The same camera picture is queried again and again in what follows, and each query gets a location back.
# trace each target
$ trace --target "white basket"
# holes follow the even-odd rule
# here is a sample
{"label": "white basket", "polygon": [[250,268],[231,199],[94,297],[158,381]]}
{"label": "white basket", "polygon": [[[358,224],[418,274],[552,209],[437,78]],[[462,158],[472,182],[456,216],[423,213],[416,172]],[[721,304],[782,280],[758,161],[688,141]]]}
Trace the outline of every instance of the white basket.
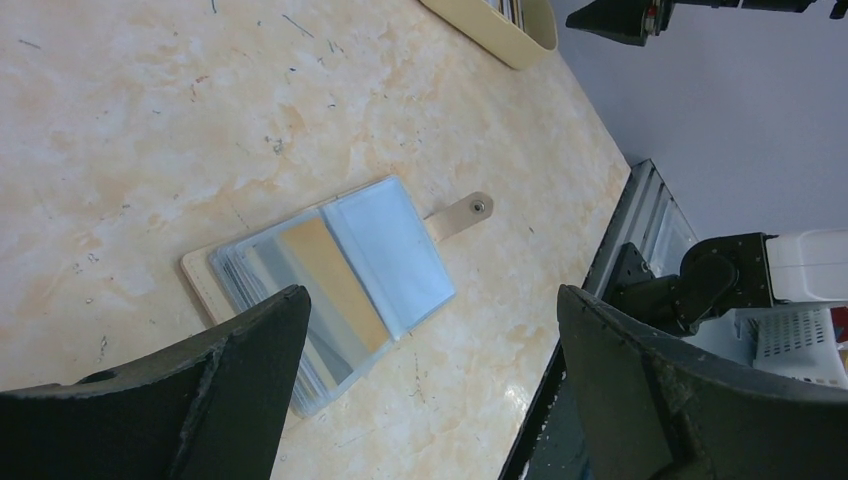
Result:
{"label": "white basket", "polygon": [[830,309],[756,316],[759,341],[754,368],[808,383],[848,389],[836,349]]}

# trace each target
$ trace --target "tabletop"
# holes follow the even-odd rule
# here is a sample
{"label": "tabletop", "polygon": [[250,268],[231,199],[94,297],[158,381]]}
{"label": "tabletop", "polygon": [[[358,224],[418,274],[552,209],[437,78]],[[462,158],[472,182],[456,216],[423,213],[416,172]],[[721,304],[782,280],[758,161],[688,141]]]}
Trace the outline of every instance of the tabletop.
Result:
{"label": "tabletop", "polygon": [[273,478],[497,477],[629,170],[559,56],[513,71],[414,0],[3,6],[0,388],[202,331],[182,255],[396,174],[422,217],[497,209]]}

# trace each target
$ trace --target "beige container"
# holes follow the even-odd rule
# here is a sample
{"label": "beige container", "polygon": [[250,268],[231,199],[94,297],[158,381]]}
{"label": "beige container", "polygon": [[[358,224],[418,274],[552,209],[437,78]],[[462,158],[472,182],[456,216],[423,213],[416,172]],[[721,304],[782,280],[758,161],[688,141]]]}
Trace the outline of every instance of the beige container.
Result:
{"label": "beige container", "polygon": [[516,27],[485,0],[421,0],[492,55],[516,70],[556,50],[556,20],[548,0],[522,0],[524,29]]}

